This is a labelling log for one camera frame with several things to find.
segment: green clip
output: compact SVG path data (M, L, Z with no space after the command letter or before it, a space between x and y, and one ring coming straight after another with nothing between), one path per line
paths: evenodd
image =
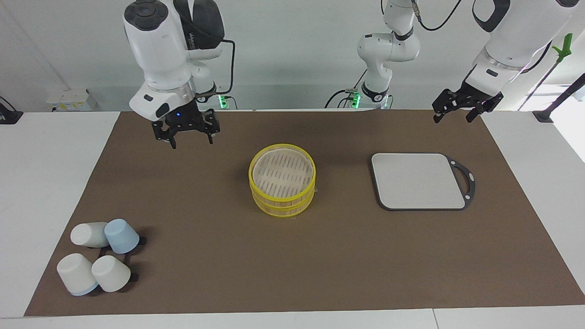
M360 107L360 100L361 99L362 99L362 95L360 95L359 93L356 93L355 95L353 95L352 107L353 108L359 108Z
M224 96L221 96L221 95L218 95L218 97L219 97L219 107L221 109L227 109L228 108L228 102L225 99L225 97Z
M557 63L560 63L567 57L571 55L571 42L573 41L573 34L569 33L565 36L565 41L563 42L563 49L559 49L558 47L552 46L552 49L555 49L557 53L559 53L559 59L556 60Z

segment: white table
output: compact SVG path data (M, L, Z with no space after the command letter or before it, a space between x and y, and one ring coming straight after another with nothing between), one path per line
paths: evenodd
M118 115L27 113L15 126L0 126L0 327L577 329L585 325L585 306L21 318ZM585 163L554 125L538 123L531 113L493 112L483 119L585 291Z

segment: cable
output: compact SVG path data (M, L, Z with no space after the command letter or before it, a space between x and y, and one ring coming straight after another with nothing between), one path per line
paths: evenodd
M232 44L232 69L231 69L231 74L230 74L230 79L229 79L228 90L216 91L216 95L225 95L225 94L229 94L232 91L232 88L233 88L233 67L234 67L235 58L236 58L236 42L233 40L227 40L227 39L223 39L223 40L221 40L221 42Z
M528 73L528 72L532 71L533 68L535 68L536 66L538 66L538 64L540 64L542 62L542 60L545 58L546 53L550 49L550 46L551 45L552 45L552 40L549 42L549 44L546 45L546 49L545 49L544 52L542 52L541 58L539 58L536 61L536 63L534 63L534 65L532 65L530 68L527 68L526 70L522 71L520 74Z
M337 108L339 108L341 106L341 102L345 101L345 104L343 105L343 108L345 108L345 105L347 104L347 101L351 101L353 98L352 97L347 97L344 98L342 100L339 101L339 104L337 104Z
M331 101L332 101L332 100L335 98L335 96L337 96L337 95L339 95L339 94L342 94L342 93L344 93L344 92L346 92L346 91L345 91L345 89L342 89L342 90L340 90L340 91L338 91L338 92L334 93L334 94L333 94L333 95L332 95L332 96L329 98L329 100L327 101L327 103L325 103L325 108L327 108L327 107L329 106L329 103L331 103Z
M424 25L424 23L422 23L422 17L421 17L421 11L418 8L418 4L417 4L417 0L411 0L412 2L412 9L414 10L414 15L417 16L418 22L421 24L422 28L427 30L427 31L436 31L440 28L442 28L445 24L447 24L447 22L449 21L449 19L451 19L451 16L453 16L453 14L455 13L455 11L457 10L457 7L459 7L459 4L461 4L462 0L458 0L457 3L455 4L455 7L453 7L453 10L451 11L451 13L449 14L449 16L447 16L447 18L445 19L445 21L443 22L443 24L439 25L438 27L431 29L428 28Z
M364 73L362 73L362 76L357 79L356 84L353 86L353 89L357 88L357 85L360 84L360 81L362 80L362 78L366 75L367 69L364 71Z
M239 109L238 108L238 102L236 102L236 99L233 96L226 96L225 99L226 100L232 100L233 103L236 105L236 109Z
M6 104L10 105L10 107L12 108L12 112L16 112L16 108L14 108L14 106L10 104L10 102L7 101L6 98L0 96L0 100L3 100Z

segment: brown mat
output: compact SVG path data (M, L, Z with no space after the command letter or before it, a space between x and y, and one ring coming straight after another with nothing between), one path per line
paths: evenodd
M481 120L439 125L429 111L221 113L215 145L180 133L178 150L122 113L27 309L27 316L507 307L585 297ZM288 142L317 165L309 209L279 220L257 209L247 168ZM369 159L439 152L477 180L464 211L383 210ZM73 297L57 262L79 223L125 218L149 243L123 293Z

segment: yellow rim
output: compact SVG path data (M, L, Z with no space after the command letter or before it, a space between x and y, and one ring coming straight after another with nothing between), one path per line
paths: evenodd
M259 200L258 195L252 193L252 197L254 198L255 201L257 201L257 203L260 203L263 207L267 207L268 209L274 210L274 211L291 211L294 209L298 209L302 206L304 206L307 203L310 203L311 200L313 199L313 196L315 195L315 190L312 190L311 192L309 192L309 195L306 199L300 201L297 204L293 204L293 205L288 205L286 207L279 207L277 205L271 205L271 204L266 204L264 201Z
M287 148L287 149L297 150L297 151L301 152L304 156L306 156L307 159L309 159L309 161L311 162L311 166L313 167L313 175L311 177L311 181L309 182L309 185L307 185L307 187L302 192L297 194L296 196L292 196L292 197L288 197L288 198L271 197L268 194L262 192L260 190L260 188L258 188L256 186L256 184L254 183L254 179L252 177L253 176L252 174L253 174L254 166L256 165L256 162L258 162L260 157L263 156L266 152L271 151L271 150L276 149L276 148ZM248 179L250 180L250 187L252 188L252 190L255 193L262 196L263 198L265 198L266 200L269 200L272 202L290 202L290 201L294 201L294 200L298 199L299 197L304 196L315 186L316 176L317 176L317 171L316 171L315 162L313 161L313 158L311 158L311 156L309 155L309 153L307 153L307 151L301 149L300 147L298 147L296 145L292 145L292 144L274 144L274 145L270 145L270 146L262 149L260 152L258 152L254 156L254 158L252 159L252 162L250 162L250 167L248 169Z
M272 217L277 217L277 218L291 218L291 217L295 217L295 216L298 216L298 215L300 215L300 214L301 214L303 211L305 211L305 210L307 210L307 208L309 208L309 205L311 204L311 201L313 200L313 196L311 196L310 198L308 198L308 199L307 199L307 200L309 200L309 202L307 203L307 205L305 205L305 206L304 206L302 209L300 209L300 210L299 210L297 213L293 213L293 214L290 214L290 215L277 215L277 214L273 214L273 213L270 213L270 212L266 211L266 210L265 210L265 209L262 207L262 205L261 205L261 204L260 204L258 201L256 201L256 198L254 197L254 195L252 195L252 197L253 197L253 199L254 199L254 202L256 203L256 205L258 206L258 208L260 208L260 210L261 210L263 213L265 213L265 214L267 214L267 215L270 215L270 216L272 216Z
M259 201L259 202L261 202L262 204L265 204L266 206L268 206L268 207L271 207L271 208L283 208L283 209L284 209L284 208L295 208L295 207L298 207L298 205L300 205L300 204L303 204L303 203L307 202L307 200L309 199L309 198L305 198L305 199L303 199L303 200L302 200L302 198L303 198L304 196L308 195L308 194L303 194L303 195L299 195L299 196L298 196L297 198L295 198L295 200L293 200L293 201L286 201L286 202L281 202L281 201L272 201L272 200L268 200L268 201L270 201L270 202L275 202L275 203L293 203L293 202L295 202L295 201L298 201L298 200L300 200L300 201L298 201L297 203L295 203L295 204L293 204L293 205L287 205L287 206L280 207L280 206L277 206L277 205L271 205L271 204L267 204L267 203L266 203L266 200L267 200L267 199L264 199L264 197L263 197L263 196L261 196L261 195L257 194L257 193L254 191L254 189L253 189L253 187L252 187L252 184L250 184L250 188L252 189L252 195L253 195L253 196L255 196L256 198L258 198L258 201ZM311 188L311 189L310 189L310 191L309 191L308 193L309 193L309 194L312 194L312 193L314 193L314 192L315 192L315 186L314 186L314 184L313 184L312 186L310 186L310 188Z

